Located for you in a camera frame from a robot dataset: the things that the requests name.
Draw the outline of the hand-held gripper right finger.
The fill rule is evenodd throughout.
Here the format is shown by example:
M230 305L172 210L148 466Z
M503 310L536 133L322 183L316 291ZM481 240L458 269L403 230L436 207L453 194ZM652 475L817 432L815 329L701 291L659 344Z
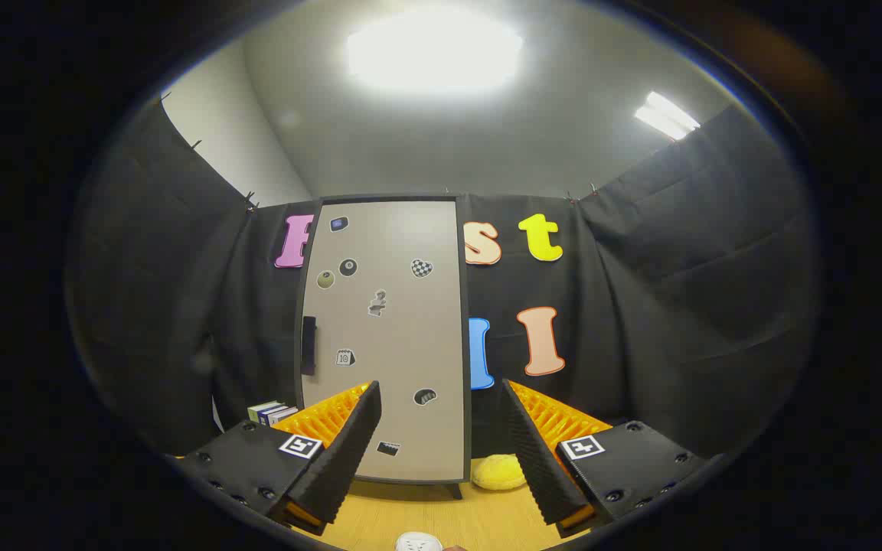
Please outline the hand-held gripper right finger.
M708 457L642 421L610 425L515 381L501 386L526 484L561 537L640 516L707 467Z

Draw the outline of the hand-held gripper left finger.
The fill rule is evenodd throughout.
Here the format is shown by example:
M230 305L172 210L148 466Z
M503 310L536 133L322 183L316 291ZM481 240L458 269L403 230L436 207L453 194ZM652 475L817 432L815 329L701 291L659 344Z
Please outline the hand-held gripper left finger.
M275 426L245 421L176 459L181 473L256 515L321 536L334 523L381 421L368 381Z

